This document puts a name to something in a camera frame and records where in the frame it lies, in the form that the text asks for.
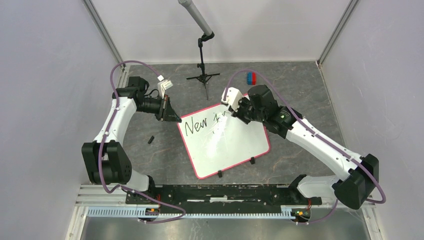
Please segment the whiteboard with pink frame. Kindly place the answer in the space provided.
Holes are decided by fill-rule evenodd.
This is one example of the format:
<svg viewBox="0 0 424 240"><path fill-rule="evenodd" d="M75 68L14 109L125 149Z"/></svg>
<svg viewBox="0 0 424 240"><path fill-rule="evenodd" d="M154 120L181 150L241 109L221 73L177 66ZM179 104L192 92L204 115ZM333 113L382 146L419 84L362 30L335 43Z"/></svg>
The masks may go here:
<svg viewBox="0 0 424 240"><path fill-rule="evenodd" d="M198 179L216 175L267 154L271 149L260 122L245 124L223 104L189 113L177 124L189 160Z"/></svg>

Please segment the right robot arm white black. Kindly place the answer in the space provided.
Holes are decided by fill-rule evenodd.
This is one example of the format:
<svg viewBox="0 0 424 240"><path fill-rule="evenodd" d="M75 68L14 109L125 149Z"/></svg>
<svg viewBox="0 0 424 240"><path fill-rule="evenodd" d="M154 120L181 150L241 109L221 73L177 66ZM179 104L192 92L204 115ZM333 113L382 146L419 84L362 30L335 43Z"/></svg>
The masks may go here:
<svg viewBox="0 0 424 240"><path fill-rule="evenodd" d="M372 154L362 156L317 130L305 117L289 106L279 105L266 85L256 85L247 96L230 87L222 93L221 103L232 117L245 124L261 123L266 130L294 143L325 164L331 176L300 175L292 182L289 199L302 204L310 198L337 199L358 210L379 186L379 160Z"/></svg>

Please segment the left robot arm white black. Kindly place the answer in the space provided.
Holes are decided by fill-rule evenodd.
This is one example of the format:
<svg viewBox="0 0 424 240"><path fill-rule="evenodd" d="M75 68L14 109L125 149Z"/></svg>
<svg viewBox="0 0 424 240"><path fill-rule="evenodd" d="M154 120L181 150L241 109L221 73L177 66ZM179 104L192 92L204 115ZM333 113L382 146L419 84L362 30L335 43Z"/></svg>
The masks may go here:
<svg viewBox="0 0 424 240"><path fill-rule="evenodd" d="M154 181L152 177L133 169L122 143L129 122L137 112L153 114L161 122L182 121L172 108L170 97L165 93L173 83L162 76L158 79L156 97L148 92L149 82L140 76L130 77L127 86L117 88L112 94L111 109L99 134L92 142L85 142L81 148L92 184L119 184L136 190L137 196L145 204L151 204L157 198Z"/></svg>

